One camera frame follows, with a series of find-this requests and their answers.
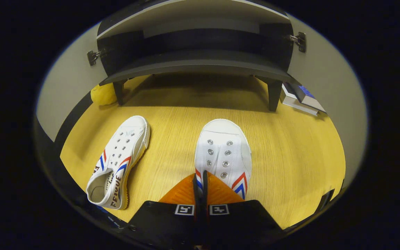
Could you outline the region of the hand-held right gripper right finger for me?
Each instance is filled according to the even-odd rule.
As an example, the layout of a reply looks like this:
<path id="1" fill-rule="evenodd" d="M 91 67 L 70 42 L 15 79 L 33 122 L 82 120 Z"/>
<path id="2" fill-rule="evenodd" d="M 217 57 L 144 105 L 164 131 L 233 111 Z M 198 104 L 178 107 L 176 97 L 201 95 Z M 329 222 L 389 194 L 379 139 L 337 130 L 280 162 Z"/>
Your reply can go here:
<path id="1" fill-rule="evenodd" d="M 208 250 L 265 249 L 285 237 L 265 207 L 244 201 L 207 171 L 203 172 L 202 246 Z"/>

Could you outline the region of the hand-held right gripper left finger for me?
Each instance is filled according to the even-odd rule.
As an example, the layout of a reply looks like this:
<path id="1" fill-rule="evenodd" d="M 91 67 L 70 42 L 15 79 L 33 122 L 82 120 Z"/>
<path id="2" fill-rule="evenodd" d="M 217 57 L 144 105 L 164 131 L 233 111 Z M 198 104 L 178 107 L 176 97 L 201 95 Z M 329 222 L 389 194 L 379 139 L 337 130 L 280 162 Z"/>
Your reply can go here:
<path id="1" fill-rule="evenodd" d="M 124 229 L 124 235 L 145 248 L 191 249 L 196 242 L 197 175 L 179 181 L 158 201 L 147 200 Z"/>

